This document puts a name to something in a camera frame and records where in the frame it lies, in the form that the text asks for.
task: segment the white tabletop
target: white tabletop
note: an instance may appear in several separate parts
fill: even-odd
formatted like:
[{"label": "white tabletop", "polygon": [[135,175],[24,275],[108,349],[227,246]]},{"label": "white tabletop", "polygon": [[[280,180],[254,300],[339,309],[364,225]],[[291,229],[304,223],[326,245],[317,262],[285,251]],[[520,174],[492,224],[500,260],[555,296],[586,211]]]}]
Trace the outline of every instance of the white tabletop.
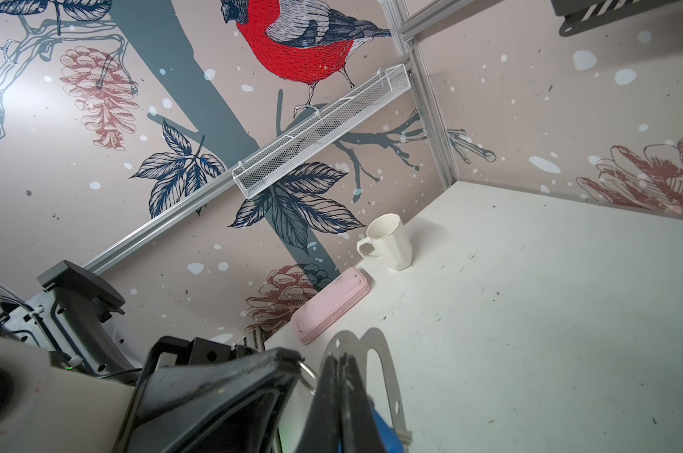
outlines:
[{"label": "white tabletop", "polygon": [[[336,332],[380,328],[413,452],[683,451],[683,220],[458,182],[406,228],[412,267],[360,263],[364,299],[266,348],[319,369]],[[298,385],[284,451],[310,402]]]}]

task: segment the white snow dot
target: white snow dot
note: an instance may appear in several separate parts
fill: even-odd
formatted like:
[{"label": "white snow dot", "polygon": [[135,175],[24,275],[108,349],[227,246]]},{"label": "white snow dot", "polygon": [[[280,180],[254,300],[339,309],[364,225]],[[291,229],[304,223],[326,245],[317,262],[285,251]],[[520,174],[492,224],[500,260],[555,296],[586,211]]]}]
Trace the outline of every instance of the white snow dot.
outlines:
[{"label": "white snow dot", "polygon": [[636,39],[638,39],[640,43],[646,44],[651,41],[651,32],[648,30],[640,31],[639,34],[636,35]]},{"label": "white snow dot", "polygon": [[548,173],[560,173],[561,172],[561,169],[558,168],[558,166],[556,164],[554,164],[550,160],[546,160],[542,157],[531,156],[528,158],[528,160],[530,161],[530,163],[535,165],[537,168],[540,168],[544,172],[548,172]]},{"label": "white snow dot", "polygon": [[613,79],[618,85],[628,85],[636,78],[636,71],[633,69],[620,69],[613,75]]},{"label": "white snow dot", "polygon": [[198,275],[201,272],[203,272],[203,267],[204,266],[199,262],[192,262],[191,264],[188,265],[188,270],[190,270],[195,275]]},{"label": "white snow dot", "polygon": [[225,343],[226,341],[229,341],[232,338],[233,338],[232,333],[221,333],[219,336],[214,336],[213,338],[211,338],[209,340],[214,341],[215,343]]},{"label": "white snow dot", "polygon": [[573,54],[573,66],[579,71],[585,71],[596,66],[596,56],[588,50],[579,50]]}]

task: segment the metal frame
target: metal frame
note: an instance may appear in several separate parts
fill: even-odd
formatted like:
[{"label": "metal frame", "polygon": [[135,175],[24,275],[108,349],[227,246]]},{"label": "metal frame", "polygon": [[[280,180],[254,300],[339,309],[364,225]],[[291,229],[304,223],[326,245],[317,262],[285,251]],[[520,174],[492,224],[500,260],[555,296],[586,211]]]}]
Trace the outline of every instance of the metal frame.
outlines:
[{"label": "metal frame", "polygon": [[[457,179],[455,159],[447,140],[445,123],[434,97],[431,81],[427,73],[419,45],[413,38],[448,15],[464,8],[475,0],[437,0],[418,13],[409,17],[403,0],[382,0],[384,15],[389,23],[397,53],[408,55],[409,70],[412,75],[412,94],[420,113],[420,119],[427,132],[428,143],[445,187]],[[233,168],[215,178],[209,184],[193,192],[178,204],[139,227],[109,249],[84,264],[84,268],[96,274],[107,271],[124,258],[140,249],[168,228],[234,186],[231,177]]]},{"label": "metal frame", "polygon": [[432,25],[437,24],[440,20],[463,9],[474,1],[475,0],[437,0],[432,2],[402,23],[399,33],[401,34],[402,39],[409,41]]},{"label": "metal frame", "polygon": [[216,177],[213,181],[193,192],[164,213],[139,227],[117,242],[109,249],[86,262],[83,267],[95,274],[101,274],[116,265],[124,258],[140,249],[168,228],[194,213],[198,208],[225,192],[229,187],[236,186],[231,177],[230,169]]}]

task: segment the wire shelf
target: wire shelf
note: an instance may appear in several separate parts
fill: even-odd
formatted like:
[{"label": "wire shelf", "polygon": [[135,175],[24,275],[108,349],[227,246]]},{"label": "wire shelf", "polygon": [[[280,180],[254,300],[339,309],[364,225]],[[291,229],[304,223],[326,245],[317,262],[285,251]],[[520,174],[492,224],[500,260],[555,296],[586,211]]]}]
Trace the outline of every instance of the wire shelf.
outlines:
[{"label": "wire shelf", "polygon": [[272,144],[239,162],[232,169],[233,180],[251,199],[408,89],[404,65],[380,69],[351,93],[324,106]]}]

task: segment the bird wing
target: bird wing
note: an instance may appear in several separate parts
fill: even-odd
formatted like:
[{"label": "bird wing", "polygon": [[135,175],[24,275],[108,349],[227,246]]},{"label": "bird wing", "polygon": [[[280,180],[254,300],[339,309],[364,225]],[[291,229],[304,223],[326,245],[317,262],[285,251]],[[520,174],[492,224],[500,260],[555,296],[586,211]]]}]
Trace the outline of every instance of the bird wing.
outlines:
[{"label": "bird wing", "polygon": [[321,0],[279,0],[278,19],[266,29],[277,43],[313,47],[329,29],[329,5]]}]

